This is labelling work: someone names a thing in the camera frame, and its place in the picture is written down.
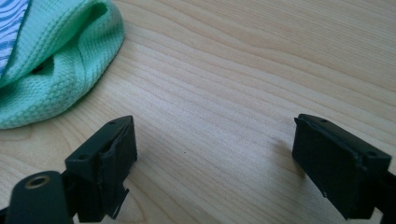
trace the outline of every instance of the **green cloth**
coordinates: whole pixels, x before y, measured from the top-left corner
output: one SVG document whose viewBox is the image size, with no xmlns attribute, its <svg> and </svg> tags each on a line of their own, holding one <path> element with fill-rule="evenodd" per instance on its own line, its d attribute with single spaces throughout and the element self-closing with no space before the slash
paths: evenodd
<svg viewBox="0 0 396 224">
<path fill-rule="evenodd" d="M 123 34 L 109 0 L 32 0 L 0 77 L 0 129 L 64 112 L 104 73 Z"/>
</svg>

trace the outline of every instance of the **black mount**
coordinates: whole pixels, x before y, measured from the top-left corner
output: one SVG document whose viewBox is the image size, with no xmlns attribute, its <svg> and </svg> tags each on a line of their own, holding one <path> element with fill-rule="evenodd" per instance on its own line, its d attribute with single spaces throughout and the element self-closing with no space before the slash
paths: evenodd
<svg viewBox="0 0 396 224">
<path fill-rule="evenodd" d="M 326 119 L 301 114 L 295 122 L 292 157 L 344 218 L 368 219 L 377 207 L 382 224 L 395 224 L 391 156 Z"/>
<path fill-rule="evenodd" d="M 66 160 L 66 170 L 30 175 L 12 191 L 0 224 L 100 222 L 116 218 L 128 193 L 122 185 L 137 159 L 132 116 L 103 126 Z"/>
</svg>

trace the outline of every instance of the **wooden surface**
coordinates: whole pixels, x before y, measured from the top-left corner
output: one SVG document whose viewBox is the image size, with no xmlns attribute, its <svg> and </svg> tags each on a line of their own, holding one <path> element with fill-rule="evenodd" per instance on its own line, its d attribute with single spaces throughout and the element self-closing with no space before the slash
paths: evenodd
<svg viewBox="0 0 396 224">
<path fill-rule="evenodd" d="M 291 158 L 300 113 L 396 156 L 394 0 L 115 2 L 126 38 L 92 91 L 0 132 L 1 207 L 125 115 L 139 159 L 104 223 L 347 223 Z"/>
</svg>

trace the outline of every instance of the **mint green towel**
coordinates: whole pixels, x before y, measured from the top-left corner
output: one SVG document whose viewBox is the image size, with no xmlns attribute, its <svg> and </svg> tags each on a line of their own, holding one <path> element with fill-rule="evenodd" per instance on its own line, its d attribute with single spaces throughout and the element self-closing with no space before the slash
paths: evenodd
<svg viewBox="0 0 396 224">
<path fill-rule="evenodd" d="M 123 34 L 109 0 L 31 0 L 0 77 L 0 129 L 64 112 L 104 73 Z"/>
</svg>

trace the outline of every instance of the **white striped cloth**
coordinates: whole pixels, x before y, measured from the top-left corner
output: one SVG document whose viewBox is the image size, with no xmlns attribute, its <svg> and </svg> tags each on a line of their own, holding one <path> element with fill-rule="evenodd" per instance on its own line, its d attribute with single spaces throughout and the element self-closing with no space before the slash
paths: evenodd
<svg viewBox="0 0 396 224">
<path fill-rule="evenodd" d="M 0 76 L 17 40 L 29 0 L 0 0 Z"/>
</svg>

